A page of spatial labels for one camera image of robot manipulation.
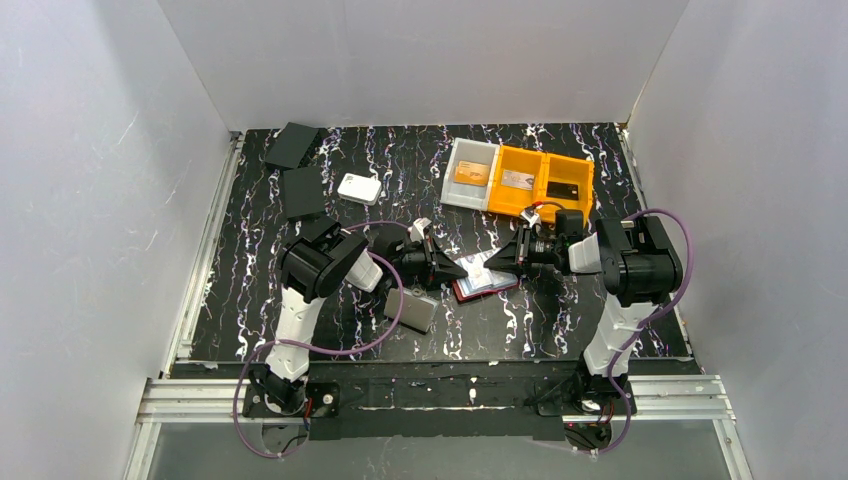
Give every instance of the gray rectangular object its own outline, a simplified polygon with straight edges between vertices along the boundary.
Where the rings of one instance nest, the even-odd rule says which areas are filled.
[[[400,292],[398,289],[389,290],[389,297],[386,300],[386,309],[384,310],[387,317],[395,318],[399,302]],[[416,296],[410,290],[404,288],[400,323],[418,332],[427,333],[430,324],[433,323],[433,317],[436,316],[438,307],[439,302],[436,300],[424,294]]]

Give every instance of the white wall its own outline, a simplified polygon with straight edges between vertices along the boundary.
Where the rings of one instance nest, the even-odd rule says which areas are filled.
[[[119,478],[228,133],[155,0],[2,2],[0,65],[0,478]]]
[[[848,4],[692,0],[631,122],[697,236],[683,315],[757,478],[848,469]]]
[[[687,0],[159,0],[231,130],[628,119]]]

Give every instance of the table surface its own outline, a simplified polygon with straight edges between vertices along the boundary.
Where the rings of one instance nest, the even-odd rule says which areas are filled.
[[[278,132],[250,130],[245,135],[192,361],[243,361],[251,349],[274,338],[281,308],[274,274],[277,256],[300,227],[285,219],[279,172],[262,163]],[[595,162],[591,221],[640,209],[613,124],[351,127],[331,129],[311,163],[322,168],[328,215],[343,225],[371,220],[411,224],[428,217],[437,242],[452,258],[501,247],[512,238],[516,219],[439,203],[456,137]],[[338,197],[338,183],[348,172],[382,181],[377,205]],[[374,232],[366,234],[373,238]],[[447,286],[429,294],[440,306],[428,334],[398,328],[380,347],[339,360],[573,360],[591,341],[605,296],[597,277],[564,277],[550,267],[522,276],[517,288],[462,304]],[[384,303],[382,297],[343,286],[325,302],[313,343],[341,349],[369,342],[389,324]],[[674,314],[643,331],[634,355],[689,356]]]

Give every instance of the wire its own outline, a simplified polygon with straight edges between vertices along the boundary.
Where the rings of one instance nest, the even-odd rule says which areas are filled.
[[[648,214],[665,215],[677,222],[677,225],[680,226],[680,230],[683,231],[683,238],[686,240],[686,273],[683,274],[683,280],[680,282],[680,288],[677,289],[677,294],[674,296],[674,298],[672,298],[666,306],[648,315],[646,319],[642,320],[641,322],[639,322],[638,325],[636,325],[636,331],[633,332],[633,335],[631,335],[626,342],[624,342],[621,348],[616,350],[616,352],[612,356],[612,359],[609,362],[609,365],[607,366],[607,377],[609,378],[610,384],[624,400],[624,427],[621,429],[621,433],[618,435],[618,437],[616,437],[616,439],[613,440],[608,446],[597,450],[598,453],[609,453],[613,451],[616,447],[621,445],[621,442],[624,440],[624,437],[627,436],[627,432],[630,430],[630,420],[633,417],[633,410],[630,408],[630,402],[628,401],[627,393],[624,391],[623,388],[621,388],[621,386],[619,386],[615,382],[615,378],[612,376],[612,370],[615,366],[615,363],[618,361],[619,358],[621,358],[622,352],[630,348],[630,345],[633,345],[633,342],[635,342],[636,339],[639,338],[639,334],[642,332],[642,329],[645,328],[646,325],[658,318],[662,318],[680,302],[680,299],[683,298],[683,294],[686,292],[686,289],[689,288],[689,281],[692,279],[692,268],[695,265],[695,248],[692,244],[692,238],[689,234],[689,229],[686,227],[686,224],[683,223],[683,220],[681,220],[674,213],[662,208],[648,208],[642,210],[641,212],[630,215],[629,217],[625,218],[625,220],[635,220],[639,217]]]
[[[345,230],[353,230],[354,228],[362,228],[362,227],[367,227],[367,226],[370,226],[370,225],[397,225],[398,227],[402,227],[404,230],[409,228],[408,226],[406,226],[406,225],[404,225],[400,222],[395,222],[393,220],[372,220],[370,222],[357,223],[356,225],[344,227],[344,229]]]
[[[609,422],[611,422],[611,421],[612,421],[612,416],[613,416],[613,415],[615,415],[615,403],[613,403],[612,401],[610,401],[610,414],[609,414],[609,416],[607,417],[607,421],[606,421],[606,422],[604,422],[604,425],[609,425]]]
[[[607,406],[606,406],[606,405],[604,405],[603,407],[601,407],[601,414],[600,414],[600,415],[598,415],[598,421],[597,421],[597,422],[595,422],[595,423],[597,423],[598,425],[600,425],[600,424],[603,422],[603,420],[604,420],[604,414],[605,414],[605,413],[607,413]]]
[[[306,413],[303,414],[303,418],[309,418],[309,414],[312,412],[312,397],[309,397],[309,402],[306,403]]]
[[[309,437],[309,435],[302,434],[302,435],[297,435],[297,436],[290,438],[288,443],[286,443],[286,446],[283,447],[283,450],[280,452],[280,455],[286,453],[286,450],[288,450],[289,447],[291,446],[291,442],[294,442],[295,440],[299,440],[301,438],[308,438],[308,437]]]
[[[373,223],[373,222],[369,222],[367,224],[354,225],[353,227],[347,227],[347,228],[348,229],[358,228],[358,227],[361,227],[363,225],[368,225],[370,223]],[[403,283],[401,281],[400,274],[397,272],[397,270],[395,270],[395,267],[393,267],[392,264],[389,263],[388,260],[384,259],[383,257],[380,257],[379,255],[375,255],[371,252],[368,252],[368,255],[370,255],[371,258],[373,258],[374,260],[377,260],[379,263],[382,263],[383,265],[386,266],[386,268],[389,269],[389,272],[391,272],[392,276],[395,277],[395,281],[398,284],[398,290],[403,291]],[[366,351],[371,350],[372,348],[376,347],[377,345],[383,343],[383,341],[385,339],[389,338],[389,335],[391,335],[392,332],[394,332],[395,328],[397,328],[398,323],[400,322],[401,313],[403,313],[403,295],[401,295],[399,298],[400,298],[400,300],[398,301],[398,311],[395,314],[395,318],[392,321],[392,324],[389,325],[389,328],[385,332],[383,332],[382,335],[380,335],[376,340],[374,340],[373,342],[371,342],[367,345],[363,345],[363,346],[357,347],[357,348],[351,348],[349,350],[330,350],[328,348],[316,347],[314,345],[310,345],[308,343],[303,343],[303,342],[298,342],[296,340],[289,340],[289,339],[286,339],[286,338],[278,338],[278,339],[274,340],[273,342],[264,343],[264,344],[260,345],[259,347],[256,347],[253,350],[253,353],[251,353],[250,356],[247,357],[247,360],[245,360],[245,362],[244,362],[244,366],[242,367],[241,373],[239,373],[238,381],[236,382],[236,392],[235,392],[235,395],[233,395],[233,425],[236,427],[236,433],[238,434],[238,436],[241,439],[241,442],[244,444],[244,446],[247,447],[248,450],[255,453],[256,455],[259,455],[260,457],[280,458],[280,457],[291,455],[292,453],[298,451],[300,449],[300,447],[303,445],[303,443],[301,443],[300,445],[298,445],[297,447],[295,447],[293,450],[289,451],[288,453],[286,453],[285,451],[280,452],[280,453],[265,453],[265,452],[257,449],[253,445],[251,445],[250,442],[247,441],[247,437],[245,437],[244,431],[241,429],[241,425],[239,424],[239,421],[238,421],[238,417],[239,417],[239,411],[238,411],[239,392],[241,391],[241,386],[244,383],[244,377],[247,375],[247,371],[250,369],[251,363],[253,363],[253,361],[256,360],[256,358],[259,356],[260,353],[264,352],[265,350],[268,350],[269,348],[273,347],[274,345],[292,345],[292,346],[295,346],[295,347],[305,348],[309,351],[312,351],[312,352],[315,352],[315,353],[320,353],[320,354],[323,354],[323,355],[356,355],[356,354],[359,354],[359,353],[362,353],[362,352],[366,352]]]
[[[595,448],[597,448],[597,447],[593,446],[592,444],[587,444],[583,440],[580,440],[580,439],[577,439],[577,438],[574,438],[574,437],[569,437],[567,433],[565,434],[565,437],[568,438],[569,440],[571,440],[572,442],[576,443],[578,447],[583,447],[586,450],[594,450]]]
[[[573,433],[573,434],[577,435],[578,437],[582,438],[583,441],[586,443],[586,448],[588,448],[589,450],[593,450],[595,448],[598,448],[598,447],[595,446],[595,442],[589,440],[589,438],[586,435],[583,435],[582,432],[580,432],[580,431],[578,431],[574,428],[569,428],[569,427],[565,427],[565,431]]]
[[[541,207],[542,205],[553,205],[553,206],[557,207],[557,208],[558,208],[558,209],[560,209],[560,210],[567,210],[565,207],[563,207],[563,206],[562,206],[562,204],[561,204],[561,203],[559,203],[559,202],[554,202],[554,201],[552,201],[552,200],[545,200],[545,201],[542,201],[542,202],[535,202],[535,203],[533,203],[533,206],[534,206],[534,207]]]
[[[554,385],[553,387],[551,387],[551,389],[550,389],[550,390],[548,390],[547,392],[545,392],[542,396],[540,396],[540,397],[536,397],[536,399],[535,399],[535,400],[530,400],[530,399],[525,400],[525,401],[524,401],[524,406],[525,406],[525,407],[532,407],[533,405],[538,405],[538,404],[539,404],[539,403],[541,403],[543,400],[546,400],[548,397],[550,397],[550,396],[551,396],[551,394],[553,394],[553,393],[556,391],[556,389],[557,389],[557,388],[559,388],[559,387],[561,387],[561,386],[562,386],[562,384],[564,384],[567,380],[568,380],[567,378],[566,378],[566,379],[563,379],[561,382],[559,382],[559,383],[557,383],[556,385]]]

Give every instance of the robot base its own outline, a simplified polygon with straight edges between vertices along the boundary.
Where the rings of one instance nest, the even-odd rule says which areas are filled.
[[[267,372],[264,381],[263,371]],[[340,388],[337,383],[304,384],[290,382],[257,365],[250,372],[250,384],[245,389],[242,415],[245,418],[303,417],[304,406],[312,401],[309,417],[335,417],[339,414]]]
[[[636,402],[633,389],[630,387],[630,382],[627,381],[627,374],[616,377],[615,381],[628,395],[627,397],[621,398],[608,378],[590,374],[581,355],[577,369],[570,380],[557,382],[553,379],[536,382],[535,390],[540,398],[544,397],[544,399],[533,403],[533,405],[535,405],[537,413],[543,417],[600,415],[600,411],[588,412],[584,407],[584,402],[597,405],[601,409],[611,404],[613,410],[619,413],[625,411],[624,402],[628,402],[631,412],[636,413]]]

